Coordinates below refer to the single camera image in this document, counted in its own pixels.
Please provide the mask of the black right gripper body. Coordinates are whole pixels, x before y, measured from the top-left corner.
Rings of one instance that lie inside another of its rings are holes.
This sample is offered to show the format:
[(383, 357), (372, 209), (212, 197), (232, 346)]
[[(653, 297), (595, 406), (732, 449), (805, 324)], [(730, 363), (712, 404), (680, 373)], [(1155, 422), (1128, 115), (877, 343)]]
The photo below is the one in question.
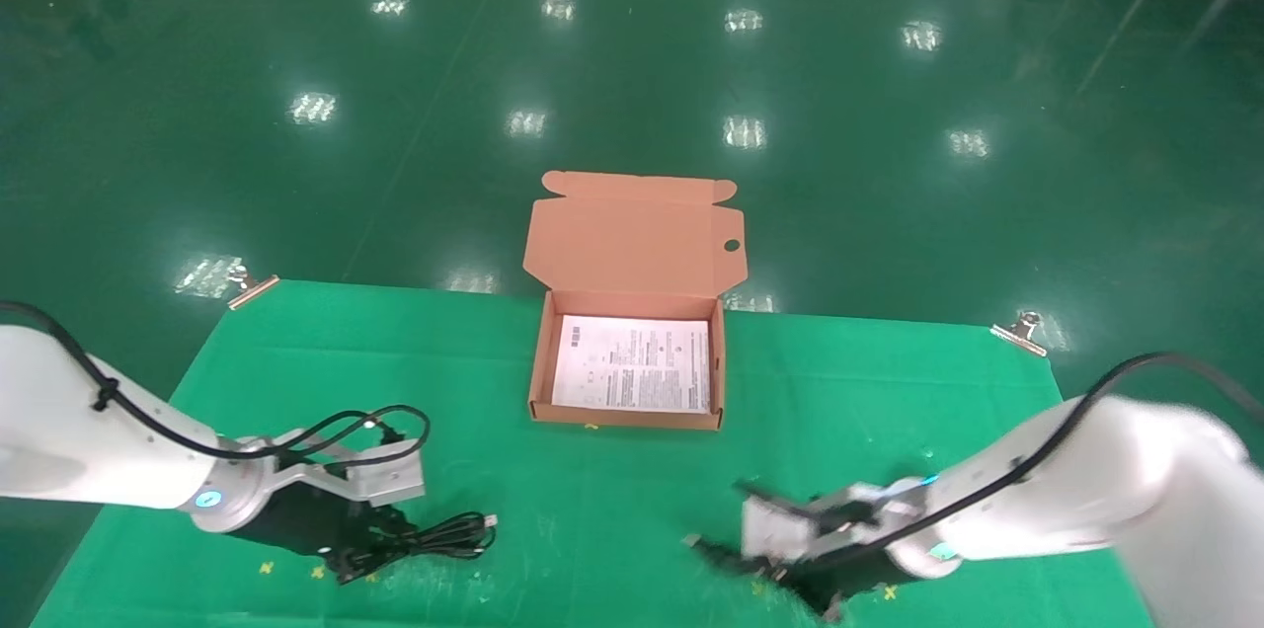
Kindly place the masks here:
[(899, 569), (885, 551), (848, 550), (798, 564), (785, 590), (794, 593), (810, 609), (813, 589), (846, 590), (852, 599), (860, 593), (904, 583), (908, 583), (908, 572)]

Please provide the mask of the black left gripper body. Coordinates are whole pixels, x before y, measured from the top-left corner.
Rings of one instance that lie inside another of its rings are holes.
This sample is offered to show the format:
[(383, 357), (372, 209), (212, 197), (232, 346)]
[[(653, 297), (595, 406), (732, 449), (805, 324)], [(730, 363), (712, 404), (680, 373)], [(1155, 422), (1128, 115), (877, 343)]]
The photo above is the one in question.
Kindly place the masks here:
[(301, 556), (321, 557), (327, 548), (374, 550), (373, 508), (394, 507), (348, 500), (311, 485), (289, 485), (272, 493), (257, 516), (233, 529), (233, 537)]

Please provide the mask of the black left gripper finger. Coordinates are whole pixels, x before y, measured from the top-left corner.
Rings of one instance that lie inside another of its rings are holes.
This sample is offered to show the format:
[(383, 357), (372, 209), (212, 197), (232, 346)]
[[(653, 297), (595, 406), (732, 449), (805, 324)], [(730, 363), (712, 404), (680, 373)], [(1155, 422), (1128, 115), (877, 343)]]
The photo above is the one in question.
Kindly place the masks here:
[(336, 579), (336, 583), (339, 585), (348, 585), (370, 577), (393, 564), (394, 551), (383, 548), (327, 548), (321, 552), (321, 559), (325, 562), (325, 569)]
[(373, 548), (415, 548), (421, 529), (397, 508), (373, 508)]

